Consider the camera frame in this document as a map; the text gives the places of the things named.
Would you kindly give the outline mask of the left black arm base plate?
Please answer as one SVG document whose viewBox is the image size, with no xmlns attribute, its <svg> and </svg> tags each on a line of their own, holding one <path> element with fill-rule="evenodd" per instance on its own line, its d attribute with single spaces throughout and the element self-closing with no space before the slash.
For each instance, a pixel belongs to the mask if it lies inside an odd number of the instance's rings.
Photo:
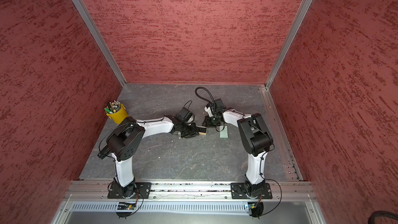
<svg viewBox="0 0 398 224">
<path fill-rule="evenodd" d="M 126 187 L 121 187 L 117 181 L 113 181 L 108 185 L 108 199 L 135 199 L 141 197 L 148 199 L 152 183 L 135 183 L 132 182 Z"/>
</svg>

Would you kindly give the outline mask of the pale green lift-off lid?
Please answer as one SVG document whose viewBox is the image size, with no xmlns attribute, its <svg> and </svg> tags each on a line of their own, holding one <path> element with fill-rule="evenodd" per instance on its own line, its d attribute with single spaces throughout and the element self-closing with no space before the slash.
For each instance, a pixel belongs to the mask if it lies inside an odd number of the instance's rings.
<svg viewBox="0 0 398 224">
<path fill-rule="evenodd" d="M 221 139 L 227 139 L 229 137 L 228 136 L 228 127 L 223 125 L 219 133 L 220 133 L 219 136 Z"/>
</svg>

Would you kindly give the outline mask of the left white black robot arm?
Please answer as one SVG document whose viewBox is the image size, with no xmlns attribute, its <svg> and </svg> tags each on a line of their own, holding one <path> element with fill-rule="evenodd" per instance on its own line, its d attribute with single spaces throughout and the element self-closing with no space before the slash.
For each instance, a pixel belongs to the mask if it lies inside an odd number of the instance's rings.
<svg viewBox="0 0 398 224">
<path fill-rule="evenodd" d="M 148 198 L 151 184 L 136 183 L 132 158 L 144 138 L 163 133 L 180 133 L 182 139 L 189 139 L 199 135 L 199 128 L 194 122 L 186 123 L 172 115 L 151 120 L 126 117 L 103 138 L 106 145 L 98 149 L 97 156 L 112 158 L 115 167 L 115 177 L 108 186 L 109 199 Z"/>
</svg>

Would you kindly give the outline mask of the orange black box base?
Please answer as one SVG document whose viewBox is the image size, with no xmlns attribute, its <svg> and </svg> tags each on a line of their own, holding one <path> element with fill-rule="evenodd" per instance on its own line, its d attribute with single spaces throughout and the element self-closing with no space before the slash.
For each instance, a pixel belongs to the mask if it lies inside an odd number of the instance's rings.
<svg viewBox="0 0 398 224">
<path fill-rule="evenodd" d="M 207 128 L 206 127 L 197 126 L 197 133 L 199 135 L 206 135 L 207 134 Z"/>
</svg>

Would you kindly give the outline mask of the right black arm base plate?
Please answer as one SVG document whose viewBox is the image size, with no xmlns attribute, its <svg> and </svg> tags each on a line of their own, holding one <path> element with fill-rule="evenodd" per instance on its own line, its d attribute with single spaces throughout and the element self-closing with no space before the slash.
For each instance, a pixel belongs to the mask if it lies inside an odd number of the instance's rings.
<svg viewBox="0 0 398 224">
<path fill-rule="evenodd" d="M 259 183 L 252 185 L 250 182 L 231 183 L 232 199 L 265 199 L 273 198 L 269 183 Z"/>
</svg>

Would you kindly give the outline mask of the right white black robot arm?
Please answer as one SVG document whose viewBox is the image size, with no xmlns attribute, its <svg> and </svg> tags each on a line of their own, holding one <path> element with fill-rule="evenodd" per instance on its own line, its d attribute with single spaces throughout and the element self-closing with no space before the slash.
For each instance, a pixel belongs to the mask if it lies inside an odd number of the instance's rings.
<svg viewBox="0 0 398 224">
<path fill-rule="evenodd" d="M 207 116 L 203 125 L 217 127 L 231 124 L 238 128 L 242 145 L 248 153 L 248 168 L 242 186 L 243 193 L 256 199 L 266 190 L 264 167 L 267 154 L 274 148 L 273 137 L 263 117 L 259 114 L 244 114 L 235 109 L 212 111 L 205 107 Z"/>
</svg>

